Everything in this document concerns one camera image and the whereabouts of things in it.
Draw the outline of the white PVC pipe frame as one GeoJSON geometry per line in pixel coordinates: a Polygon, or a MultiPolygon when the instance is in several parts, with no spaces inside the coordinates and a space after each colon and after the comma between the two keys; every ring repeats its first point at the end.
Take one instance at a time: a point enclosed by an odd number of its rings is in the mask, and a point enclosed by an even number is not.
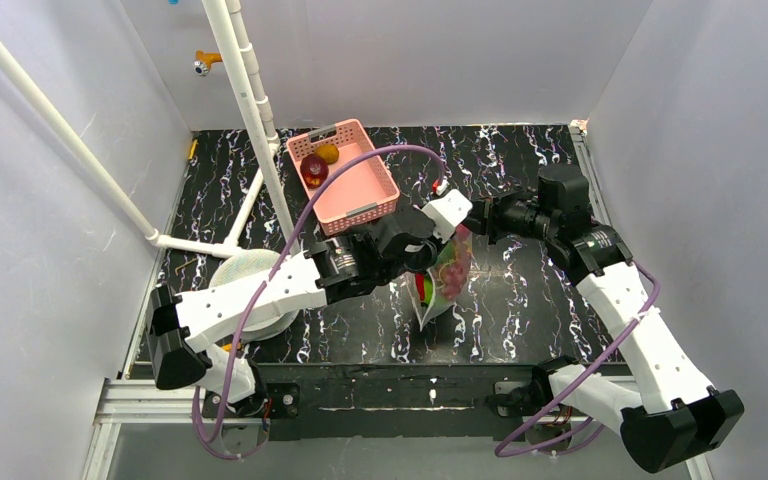
{"type": "Polygon", "coordinates": [[[61,41],[47,45],[41,56],[44,59],[60,58],[74,67],[76,73],[67,82],[77,89],[68,93],[63,82],[58,80],[52,80],[41,89],[1,37],[0,73],[81,165],[110,204],[131,221],[149,244],[158,249],[227,259],[244,252],[237,240],[261,184],[267,186],[283,227],[289,225],[290,216],[272,160],[278,149],[278,137],[269,100],[261,88],[252,84],[252,79],[258,75],[250,64],[254,55],[239,42],[244,31],[240,5],[236,1],[207,1],[204,8],[259,164],[255,185],[245,197],[229,236],[221,243],[175,238],[156,228],[105,168],[96,150],[87,145],[82,133],[51,101],[51,93],[56,92],[63,97],[92,103],[95,117],[106,118],[123,135],[134,139],[131,144],[118,147],[118,137],[110,136],[110,152],[127,153],[132,160],[141,160],[145,164],[159,158],[161,142],[182,141],[181,115],[120,2],[0,1],[0,14],[20,23],[15,35],[18,43],[27,47],[35,43],[31,37],[31,23],[52,20],[52,35],[61,41]]]}

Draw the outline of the orange toy faucet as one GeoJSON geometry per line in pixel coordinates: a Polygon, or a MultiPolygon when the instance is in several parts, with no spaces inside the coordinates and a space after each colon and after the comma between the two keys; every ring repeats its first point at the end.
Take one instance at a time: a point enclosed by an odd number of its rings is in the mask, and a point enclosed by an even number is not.
{"type": "Polygon", "coordinates": [[[197,50],[192,63],[193,71],[196,75],[204,77],[210,73],[214,64],[222,62],[222,55],[218,52],[197,50]]]}

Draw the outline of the small orange toy fruit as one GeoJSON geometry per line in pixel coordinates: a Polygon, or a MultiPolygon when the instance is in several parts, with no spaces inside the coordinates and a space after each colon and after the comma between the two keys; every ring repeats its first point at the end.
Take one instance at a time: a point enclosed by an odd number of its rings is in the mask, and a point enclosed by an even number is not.
{"type": "Polygon", "coordinates": [[[340,158],[339,148],[333,144],[321,144],[314,149],[314,154],[320,157],[326,164],[333,165],[340,158]]]}

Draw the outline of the purple toy grapes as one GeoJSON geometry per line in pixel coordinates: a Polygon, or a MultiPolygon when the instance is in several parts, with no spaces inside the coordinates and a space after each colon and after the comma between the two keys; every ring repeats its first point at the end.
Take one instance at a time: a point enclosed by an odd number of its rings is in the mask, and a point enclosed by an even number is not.
{"type": "Polygon", "coordinates": [[[464,262],[452,262],[442,267],[443,295],[446,301],[453,301],[462,292],[469,270],[470,264],[464,262]]]}

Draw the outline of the dark red toy apple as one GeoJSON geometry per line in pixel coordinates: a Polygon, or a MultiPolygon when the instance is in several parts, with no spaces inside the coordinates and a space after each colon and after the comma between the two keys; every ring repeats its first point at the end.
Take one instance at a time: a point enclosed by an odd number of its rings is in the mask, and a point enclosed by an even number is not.
{"type": "Polygon", "coordinates": [[[329,175],[328,163],[317,154],[309,154],[300,163],[300,175],[307,189],[318,189],[329,175]]]}

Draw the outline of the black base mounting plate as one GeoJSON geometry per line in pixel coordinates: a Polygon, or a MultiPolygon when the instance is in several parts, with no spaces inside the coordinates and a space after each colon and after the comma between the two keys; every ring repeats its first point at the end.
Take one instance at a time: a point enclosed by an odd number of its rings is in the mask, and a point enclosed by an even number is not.
{"type": "Polygon", "coordinates": [[[527,364],[262,364],[270,438],[490,437],[547,401],[527,364]]]}

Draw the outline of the pink plastic basket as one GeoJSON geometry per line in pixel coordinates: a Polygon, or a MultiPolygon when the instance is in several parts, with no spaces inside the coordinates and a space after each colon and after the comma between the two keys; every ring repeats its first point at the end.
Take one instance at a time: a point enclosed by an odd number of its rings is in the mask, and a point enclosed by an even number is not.
{"type": "MultiPolygon", "coordinates": [[[[363,153],[375,149],[361,122],[348,119],[294,136],[286,148],[298,176],[302,161],[322,145],[333,145],[339,156],[329,176],[363,153]]],[[[395,211],[401,192],[383,159],[375,156],[351,168],[325,190],[313,207],[323,233],[334,236],[346,229],[395,211]]]]}

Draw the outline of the red toy chili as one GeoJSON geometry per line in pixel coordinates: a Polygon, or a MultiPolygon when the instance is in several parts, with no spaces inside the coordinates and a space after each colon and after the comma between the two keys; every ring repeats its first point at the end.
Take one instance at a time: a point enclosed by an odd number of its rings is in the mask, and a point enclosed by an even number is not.
{"type": "Polygon", "coordinates": [[[415,287],[417,290],[417,296],[421,304],[427,304],[427,285],[426,285],[426,275],[416,273],[415,274],[415,287]]]}

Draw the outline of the clear polka dot zip bag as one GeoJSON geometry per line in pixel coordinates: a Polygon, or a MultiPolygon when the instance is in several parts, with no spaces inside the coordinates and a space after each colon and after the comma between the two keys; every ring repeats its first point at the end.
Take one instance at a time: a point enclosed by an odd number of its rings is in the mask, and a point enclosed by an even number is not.
{"type": "Polygon", "coordinates": [[[466,288],[472,260],[472,232],[459,225],[430,269],[407,274],[409,294],[420,330],[454,306],[457,297],[466,288]]]}

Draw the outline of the green toy vegetable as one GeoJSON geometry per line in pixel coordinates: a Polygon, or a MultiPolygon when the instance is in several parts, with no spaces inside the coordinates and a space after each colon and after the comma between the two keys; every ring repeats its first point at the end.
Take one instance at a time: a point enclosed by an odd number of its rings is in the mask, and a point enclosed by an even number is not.
{"type": "Polygon", "coordinates": [[[440,268],[429,269],[423,275],[422,303],[427,308],[442,305],[445,302],[443,295],[444,282],[440,268]]]}

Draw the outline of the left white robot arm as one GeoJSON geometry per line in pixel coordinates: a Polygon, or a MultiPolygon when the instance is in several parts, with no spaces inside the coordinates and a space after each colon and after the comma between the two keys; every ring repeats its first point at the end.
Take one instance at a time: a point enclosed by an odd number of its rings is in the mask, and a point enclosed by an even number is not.
{"type": "Polygon", "coordinates": [[[452,220],[408,208],[224,285],[183,293],[157,285],[146,332],[156,388],[227,388],[228,403],[242,401],[257,391],[257,376],[235,355],[221,353],[219,340],[293,311],[368,295],[407,271],[421,272],[456,229],[452,220]]]}

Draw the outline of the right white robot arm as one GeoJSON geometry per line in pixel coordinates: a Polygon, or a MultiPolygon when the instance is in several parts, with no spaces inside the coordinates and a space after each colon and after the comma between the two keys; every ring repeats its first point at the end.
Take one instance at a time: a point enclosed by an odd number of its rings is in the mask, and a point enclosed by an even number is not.
{"type": "Polygon", "coordinates": [[[562,356],[543,362],[533,367],[528,385],[496,396],[524,417],[514,438],[567,406],[587,423],[617,433],[631,459],[649,473],[724,442],[744,414],[741,398],[717,388],[676,341],[655,305],[658,281],[611,226],[595,219],[590,185],[579,168],[545,166],[534,193],[475,201],[466,226],[490,241],[509,235],[541,241],[608,329],[605,354],[619,352],[636,383],[627,389],[604,379],[599,361],[583,365],[562,356]]]}

